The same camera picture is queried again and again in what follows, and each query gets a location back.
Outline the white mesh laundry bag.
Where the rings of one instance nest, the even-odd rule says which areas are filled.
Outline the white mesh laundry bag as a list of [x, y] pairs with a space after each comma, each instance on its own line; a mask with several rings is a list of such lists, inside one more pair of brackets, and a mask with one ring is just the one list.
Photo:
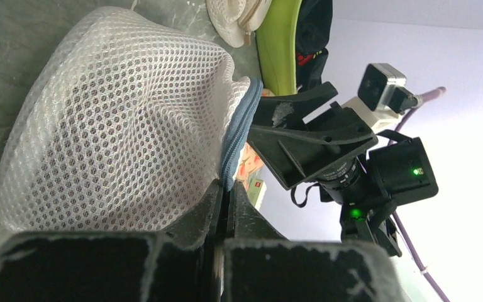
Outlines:
[[219, 45], [102, 7], [30, 89], [0, 163], [1, 223], [155, 231], [227, 189], [263, 89]]

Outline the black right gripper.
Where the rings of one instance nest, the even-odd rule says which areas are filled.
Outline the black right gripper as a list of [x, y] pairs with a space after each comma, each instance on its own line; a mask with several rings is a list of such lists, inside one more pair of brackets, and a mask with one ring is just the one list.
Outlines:
[[304, 117], [337, 95], [334, 85], [324, 82], [297, 94], [260, 98], [247, 140], [284, 189], [336, 179], [378, 143], [354, 110], [337, 102], [304, 122]]

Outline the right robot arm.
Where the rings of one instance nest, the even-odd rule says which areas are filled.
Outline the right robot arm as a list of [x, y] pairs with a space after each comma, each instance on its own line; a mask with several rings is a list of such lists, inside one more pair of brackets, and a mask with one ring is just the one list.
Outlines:
[[317, 187], [322, 202], [341, 206], [341, 239], [376, 243], [401, 256], [396, 208], [432, 198], [438, 191], [420, 138], [376, 130], [349, 104], [333, 100], [326, 82], [289, 96], [263, 96], [248, 143], [281, 186], [295, 193], [302, 183]]

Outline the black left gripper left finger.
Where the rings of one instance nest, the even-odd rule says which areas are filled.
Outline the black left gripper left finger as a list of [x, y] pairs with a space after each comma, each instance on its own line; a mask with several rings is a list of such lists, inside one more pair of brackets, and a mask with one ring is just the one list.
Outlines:
[[223, 187], [156, 232], [22, 232], [0, 247], [0, 301], [219, 301]]

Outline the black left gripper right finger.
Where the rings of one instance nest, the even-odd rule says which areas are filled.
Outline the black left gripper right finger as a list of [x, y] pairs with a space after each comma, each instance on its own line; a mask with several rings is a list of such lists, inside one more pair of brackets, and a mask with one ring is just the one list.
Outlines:
[[257, 211], [240, 182], [230, 191], [225, 301], [405, 301], [393, 263], [373, 243], [296, 242]]

